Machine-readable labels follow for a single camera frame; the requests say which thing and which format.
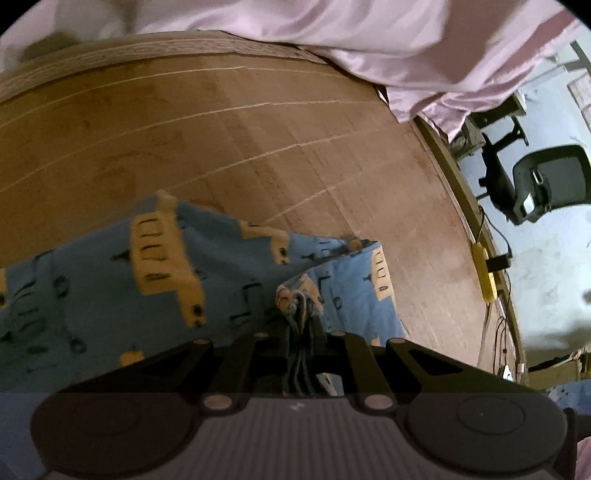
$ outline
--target wooden board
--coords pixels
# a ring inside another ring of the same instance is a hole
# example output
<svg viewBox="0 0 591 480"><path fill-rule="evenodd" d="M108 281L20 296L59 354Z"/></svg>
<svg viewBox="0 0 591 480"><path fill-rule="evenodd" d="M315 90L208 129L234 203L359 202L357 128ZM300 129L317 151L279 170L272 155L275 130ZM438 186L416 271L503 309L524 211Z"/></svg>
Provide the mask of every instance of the wooden board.
<svg viewBox="0 0 591 480"><path fill-rule="evenodd" d="M476 364L485 305L469 238L411 124L327 65L148 59L0 105L0 266L164 189L298 233L380 240L409 337Z"/></svg>

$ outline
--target white logo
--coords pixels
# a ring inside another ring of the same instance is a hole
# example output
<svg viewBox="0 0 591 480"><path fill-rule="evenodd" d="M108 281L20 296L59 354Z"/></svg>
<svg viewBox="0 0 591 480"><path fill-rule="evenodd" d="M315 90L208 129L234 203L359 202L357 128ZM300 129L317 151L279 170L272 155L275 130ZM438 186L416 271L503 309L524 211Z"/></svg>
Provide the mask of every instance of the white logo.
<svg viewBox="0 0 591 480"><path fill-rule="evenodd" d="M290 408L294 411L300 411L302 408L305 408L306 406L302 403L302 402L298 402L298 403L294 403L293 405L290 405Z"/></svg>

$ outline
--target black chair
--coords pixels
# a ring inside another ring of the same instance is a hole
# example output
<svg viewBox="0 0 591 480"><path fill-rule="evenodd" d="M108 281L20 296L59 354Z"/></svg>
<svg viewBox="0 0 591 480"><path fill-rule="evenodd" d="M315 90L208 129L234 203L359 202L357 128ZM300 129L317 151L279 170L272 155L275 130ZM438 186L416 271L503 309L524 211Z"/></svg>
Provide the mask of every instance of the black chair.
<svg viewBox="0 0 591 480"><path fill-rule="evenodd" d="M479 179L495 208L508 220L520 225L536 222L542 215L558 208L591 203L591 164L583 147L562 145L532 152L513 167L513 182L507 175L498 153L517 140L529 145L521 125L512 117L514 129L491 144L486 135L482 158L485 177Z"/></svg>

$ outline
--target patterned cloth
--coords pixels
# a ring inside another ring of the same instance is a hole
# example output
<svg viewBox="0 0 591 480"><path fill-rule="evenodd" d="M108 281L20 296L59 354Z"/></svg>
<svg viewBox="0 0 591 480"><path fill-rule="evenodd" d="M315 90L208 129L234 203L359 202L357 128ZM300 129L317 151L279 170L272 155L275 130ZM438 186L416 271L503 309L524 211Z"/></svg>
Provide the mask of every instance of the patterned cloth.
<svg viewBox="0 0 591 480"><path fill-rule="evenodd" d="M0 430L12 434L0 466L16 478L43 472L28 421L48 393L198 338L230 344L278 314L279 286L306 290L328 332L405 335L379 242L295 235L170 197L138 213L5 270Z"/></svg>

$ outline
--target metal bolt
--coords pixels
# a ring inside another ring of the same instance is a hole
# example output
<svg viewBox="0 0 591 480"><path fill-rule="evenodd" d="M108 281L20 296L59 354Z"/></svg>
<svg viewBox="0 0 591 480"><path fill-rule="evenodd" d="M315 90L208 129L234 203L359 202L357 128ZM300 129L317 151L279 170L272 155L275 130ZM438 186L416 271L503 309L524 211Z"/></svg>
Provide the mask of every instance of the metal bolt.
<svg viewBox="0 0 591 480"><path fill-rule="evenodd" d="M387 410L394 405L394 401L387 395L368 395L363 403L372 410Z"/></svg>
<svg viewBox="0 0 591 480"><path fill-rule="evenodd" d="M213 394L203 400L209 410L227 410L232 406L232 399L227 395Z"/></svg>

